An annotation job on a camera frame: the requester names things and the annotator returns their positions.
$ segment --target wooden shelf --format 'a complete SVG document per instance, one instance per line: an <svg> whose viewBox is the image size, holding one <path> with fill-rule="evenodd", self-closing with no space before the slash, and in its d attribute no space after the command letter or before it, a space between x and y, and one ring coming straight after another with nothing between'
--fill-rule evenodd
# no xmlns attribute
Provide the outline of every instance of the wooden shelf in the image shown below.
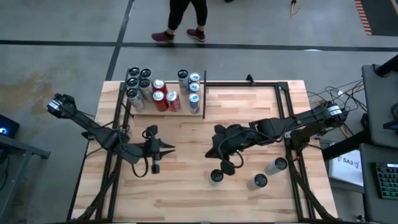
<svg viewBox="0 0 398 224"><path fill-rule="evenodd" d="M200 112L198 114L193 114L190 111L189 105L189 95L183 95L180 93L180 86L178 83L166 83L168 91L176 91L180 97L181 109L178 112L172 112L170 110L160 112L156 109L155 103L150 103L144 100L145 110L138 112L134 107L131 107L131 114L134 115L149 115L149 116L203 116L203 102L205 99L204 96L204 88L203 84L200 85Z"/></svg>

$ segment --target butcher block tabletop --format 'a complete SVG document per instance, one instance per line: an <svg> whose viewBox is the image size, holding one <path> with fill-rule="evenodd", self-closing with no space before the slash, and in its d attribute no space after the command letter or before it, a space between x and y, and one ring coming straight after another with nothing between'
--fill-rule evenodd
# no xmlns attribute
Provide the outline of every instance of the butcher block tabletop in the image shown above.
<svg viewBox="0 0 398 224"><path fill-rule="evenodd" d="M284 82L289 83L294 113L309 110L304 81ZM113 120L119 84L104 83L95 119L99 124ZM288 169L267 176L268 184L262 189L250 191L246 186L256 174L264 174L265 166L275 158L285 157L283 143L246 149L242 152L244 165L236 170L235 175L224 175L223 181L215 187L209 182L210 172L220 169L220 160L205 158L205 153L212 147L214 126L236 123L248 126L250 121L278 118L275 89L260 86L208 87L205 113L205 119L201 116L135 116L129 119L130 142L144 142L141 133L155 124L159 127L157 137L175 146L176 151L159 162L159 174L149 171L143 178L134 176L131 165L123 161L114 222L297 221ZM87 153L98 148L100 145L92 141ZM312 192L329 213L337 217L322 152L308 147L303 154ZM85 159L72 218L80 216L99 192L105 158L106 151L100 150ZM237 156L231 160L239 163ZM144 172L143 159L135 168L138 174ZM304 215L308 217L301 190L300 197ZM104 203L104 217L108 212L109 198L110 190Z"/></svg>

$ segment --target keyboard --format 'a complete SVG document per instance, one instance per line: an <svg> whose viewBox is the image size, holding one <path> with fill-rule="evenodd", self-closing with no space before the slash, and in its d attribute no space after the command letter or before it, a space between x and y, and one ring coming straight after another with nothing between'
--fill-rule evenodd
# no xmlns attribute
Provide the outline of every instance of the keyboard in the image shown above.
<svg viewBox="0 0 398 224"><path fill-rule="evenodd" d="M398 164L373 162L380 199L398 200Z"/></svg>

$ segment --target gray floor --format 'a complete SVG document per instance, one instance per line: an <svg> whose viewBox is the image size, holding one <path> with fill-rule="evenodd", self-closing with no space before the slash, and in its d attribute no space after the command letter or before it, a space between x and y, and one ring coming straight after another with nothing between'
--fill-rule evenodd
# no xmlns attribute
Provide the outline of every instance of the gray floor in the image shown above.
<svg viewBox="0 0 398 224"><path fill-rule="evenodd" d="M128 0L0 0L0 40L115 42ZM207 42L213 44L398 47L398 38L364 33L353 0L307 0L289 16L290 1L208 0ZM150 33L165 29L168 1L136 0L124 42L152 42ZM195 25L190 7L176 42L191 43L184 30ZM54 93L76 98L78 108L95 113L113 47L0 45L0 113L19 123L18 139L51 151L48 161L32 160L21 185L11 221L62 222L66 219L87 141L71 121L46 113ZM298 50L158 49L122 47L113 80L128 67L150 68L174 80L181 68L208 71L210 80L305 80L308 91L361 79L361 66L383 63L388 52L307 52ZM364 102L364 94L358 93ZM347 124L360 131L361 110ZM339 141L338 131L325 139ZM361 195L333 189L339 217L363 213Z"/></svg>

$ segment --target red sneaker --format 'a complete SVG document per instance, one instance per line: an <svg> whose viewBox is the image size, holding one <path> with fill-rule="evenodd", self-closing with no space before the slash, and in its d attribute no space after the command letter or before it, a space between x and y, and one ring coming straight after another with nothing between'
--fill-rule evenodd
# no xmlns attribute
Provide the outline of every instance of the red sneaker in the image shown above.
<svg viewBox="0 0 398 224"><path fill-rule="evenodd" d="M152 34L152 39L154 39L157 42L172 43L174 42L174 35L170 35L165 31L161 33Z"/></svg>
<svg viewBox="0 0 398 224"><path fill-rule="evenodd" d="M189 37L204 42L206 40L205 33L198 29L187 29L187 34Z"/></svg>

